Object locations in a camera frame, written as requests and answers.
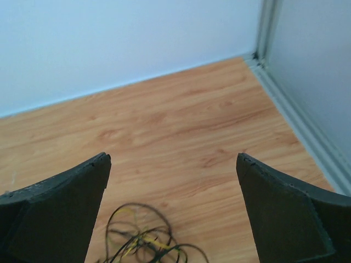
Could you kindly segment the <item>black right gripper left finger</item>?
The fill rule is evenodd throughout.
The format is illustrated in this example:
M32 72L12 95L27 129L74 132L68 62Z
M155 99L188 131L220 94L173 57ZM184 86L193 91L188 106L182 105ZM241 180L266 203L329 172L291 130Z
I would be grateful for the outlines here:
M84 262L111 170L104 152L1 195L1 262Z

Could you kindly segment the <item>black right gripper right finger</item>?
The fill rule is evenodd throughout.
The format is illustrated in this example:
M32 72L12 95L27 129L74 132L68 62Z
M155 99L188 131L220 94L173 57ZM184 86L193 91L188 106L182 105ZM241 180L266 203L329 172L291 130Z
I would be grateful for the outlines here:
M236 172L260 262L350 262L350 197L246 153Z

